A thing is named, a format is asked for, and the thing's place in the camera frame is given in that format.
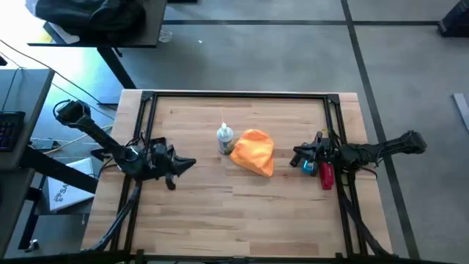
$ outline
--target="black strip on floor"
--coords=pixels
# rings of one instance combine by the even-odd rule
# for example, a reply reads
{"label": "black strip on floor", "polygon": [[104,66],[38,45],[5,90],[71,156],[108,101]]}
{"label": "black strip on floor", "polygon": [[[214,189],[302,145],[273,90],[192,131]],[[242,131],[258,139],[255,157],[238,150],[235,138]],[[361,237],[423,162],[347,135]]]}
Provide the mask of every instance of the black strip on floor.
{"label": "black strip on floor", "polygon": [[347,25],[346,21],[304,20],[165,20],[164,25],[287,25],[287,26],[335,26]]}
{"label": "black strip on floor", "polygon": [[437,26],[438,21],[353,21],[355,26]]}
{"label": "black strip on floor", "polygon": [[[360,46],[358,44],[358,38],[355,27],[353,26],[349,4],[347,0],[341,0],[341,3],[344,10],[345,19],[347,21],[347,28],[349,30],[350,41],[352,42],[353,53],[355,54],[358,71],[360,72],[361,81],[365,90],[366,100],[369,105],[369,110],[372,114],[374,129],[376,130],[378,141],[385,142],[386,135],[384,132],[384,127],[381,123],[381,117],[380,113],[378,112],[376,100],[374,99],[372,85],[369,81],[368,73],[366,72],[365,61],[363,60]],[[409,215],[407,214],[407,208],[405,207],[404,197],[402,196],[402,191],[399,186],[399,180],[397,179],[396,169],[394,168],[392,158],[390,156],[384,158],[384,164],[386,172],[388,173],[389,183],[391,184],[391,191],[393,193],[394,203],[396,204],[397,215],[401,223],[402,233],[404,235],[405,245],[407,247],[409,257],[418,260],[420,259],[420,255],[418,253],[416,238],[413,234],[412,226],[410,225]]]}
{"label": "black strip on floor", "polygon": [[[165,20],[164,25],[346,26],[347,21],[321,20]],[[353,21],[356,26],[437,26],[438,21]]]}

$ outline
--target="white bottle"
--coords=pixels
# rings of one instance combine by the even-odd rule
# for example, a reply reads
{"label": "white bottle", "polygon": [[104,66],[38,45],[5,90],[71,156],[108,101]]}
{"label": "white bottle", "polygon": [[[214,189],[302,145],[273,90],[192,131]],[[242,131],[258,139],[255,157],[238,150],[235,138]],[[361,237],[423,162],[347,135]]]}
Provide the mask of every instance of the white bottle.
{"label": "white bottle", "polygon": [[223,155],[228,155],[233,150],[233,130],[226,126],[225,123],[221,124],[221,128],[217,131],[218,150]]}

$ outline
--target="wooden tabletop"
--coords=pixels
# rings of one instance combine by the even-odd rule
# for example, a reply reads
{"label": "wooden tabletop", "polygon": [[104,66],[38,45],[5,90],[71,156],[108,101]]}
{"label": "wooden tabletop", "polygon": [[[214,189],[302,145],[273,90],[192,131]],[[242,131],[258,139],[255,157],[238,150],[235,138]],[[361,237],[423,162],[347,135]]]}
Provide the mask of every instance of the wooden tabletop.
{"label": "wooden tabletop", "polygon": [[[141,90],[124,90],[112,136],[131,140]],[[365,143],[358,98],[339,93],[347,139]],[[144,115],[146,127],[149,106]],[[274,141],[275,171],[263,177],[234,164],[217,149],[221,119],[237,138],[249,128]],[[158,97],[152,138],[165,136],[182,157],[197,163],[177,181],[144,182],[132,251],[145,254],[249,257],[334,257],[345,253],[336,190],[324,191],[318,177],[289,165],[292,148],[311,142],[326,126],[322,101],[308,99]],[[114,220],[124,175],[110,168],[101,175],[84,236],[88,248]],[[381,245],[391,251],[377,181],[357,174],[361,215]],[[119,247],[123,249],[124,223]],[[351,224],[354,248],[358,249]]]}

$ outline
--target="red bottle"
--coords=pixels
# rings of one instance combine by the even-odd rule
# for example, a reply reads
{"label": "red bottle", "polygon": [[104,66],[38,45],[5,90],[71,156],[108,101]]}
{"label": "red bottle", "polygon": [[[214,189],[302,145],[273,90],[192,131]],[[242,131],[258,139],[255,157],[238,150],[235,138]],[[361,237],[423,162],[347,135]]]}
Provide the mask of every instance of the red bottle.
{"label": "red bottle", "polygon": [[320,178],[323,190],[331,190],[334,184],[334,167],[332,164],[320,162]]}

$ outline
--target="keyboard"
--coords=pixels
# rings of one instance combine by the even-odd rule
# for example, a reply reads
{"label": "keyboard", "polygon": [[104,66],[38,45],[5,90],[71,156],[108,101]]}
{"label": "keyboard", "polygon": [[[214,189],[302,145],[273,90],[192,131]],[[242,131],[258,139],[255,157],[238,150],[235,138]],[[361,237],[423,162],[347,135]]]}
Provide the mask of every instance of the keyboard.
{"label": "keyboard", "polygon": [[0,152],[12,152],[23,128],[23,111],[0,111]]}

